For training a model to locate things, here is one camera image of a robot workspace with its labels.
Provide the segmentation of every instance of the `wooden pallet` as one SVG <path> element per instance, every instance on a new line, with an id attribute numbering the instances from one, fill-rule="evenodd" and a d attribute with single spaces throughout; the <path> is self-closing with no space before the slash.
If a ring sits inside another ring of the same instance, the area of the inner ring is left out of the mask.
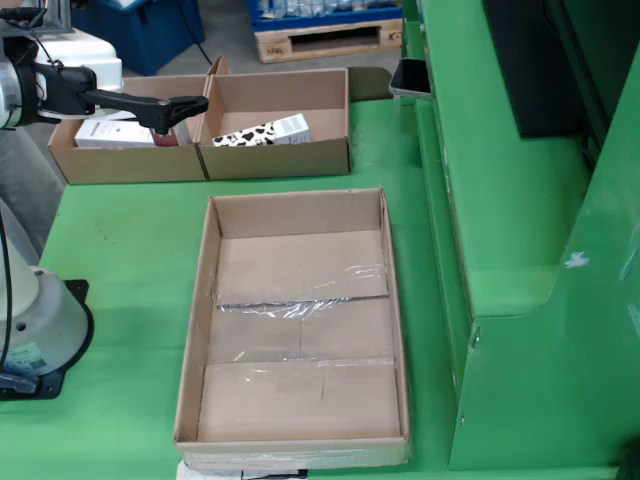
<path id="1" fill-rule="evenodd" d="M 262 63 L 288 62 L 399 48 L 402 20 L 272 30 L 255 36 Z"/>

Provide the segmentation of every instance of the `label sticker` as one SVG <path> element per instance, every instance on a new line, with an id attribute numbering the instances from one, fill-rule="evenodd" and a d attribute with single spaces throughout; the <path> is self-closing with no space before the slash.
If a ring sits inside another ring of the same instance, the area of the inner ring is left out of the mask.
<path id="1" fill-rule="evenodd" d="M 7 370 L 22 375 L 30 375 L 47 366 L 38 346 L 31 342 L 22 347 L 9 350 L 6 361 Z"/>

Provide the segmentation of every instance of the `green table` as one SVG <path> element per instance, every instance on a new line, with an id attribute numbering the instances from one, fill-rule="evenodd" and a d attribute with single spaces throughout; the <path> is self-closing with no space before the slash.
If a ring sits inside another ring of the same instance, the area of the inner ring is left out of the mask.
<path id="1" fill-rule="evenodd" d="M 414 106 L 385 100 L 351 111 L 349 176 L 67 188 L 42 265 L 90 282 L 95 337 L 58 399 L 0 404 L 2 478 L 175 477 L 173 423 L 207 197 L 378 185 L 393 223 L 415 454 L 409 466 L 375 473 L 445 469 L 456 411 Z"/>

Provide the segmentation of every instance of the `green machine cabinet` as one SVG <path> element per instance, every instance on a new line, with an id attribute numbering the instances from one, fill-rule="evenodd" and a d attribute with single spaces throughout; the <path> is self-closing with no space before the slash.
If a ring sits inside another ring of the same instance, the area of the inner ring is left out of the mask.
<path id="1" fill-rule="evenodd" d="M 482 0 L 418 2 L 404 52 L 434 92 L 416 114 L 458 411 L 449 468 L 615 463 L 640 434 L 640 53 L 591 175 L 578 139 L 519 136 Z"/>

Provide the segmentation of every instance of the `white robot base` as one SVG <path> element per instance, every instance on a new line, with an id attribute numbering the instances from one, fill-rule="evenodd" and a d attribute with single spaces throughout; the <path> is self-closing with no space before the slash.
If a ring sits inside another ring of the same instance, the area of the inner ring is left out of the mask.
<path id="1" fill-rule="evenodd" d="M 84 303 L 89 284 L 63 283 L 52 272 L 31 269 L 38 279 L 38 294 L 12 319 L 9 354 L 5 372 L 0 373 L 0 401 L 57 397 L 66 371 L 93 338 L 93 316 Z M 0 338 L 5 329 L 6 322 L 0 322 Z"/>

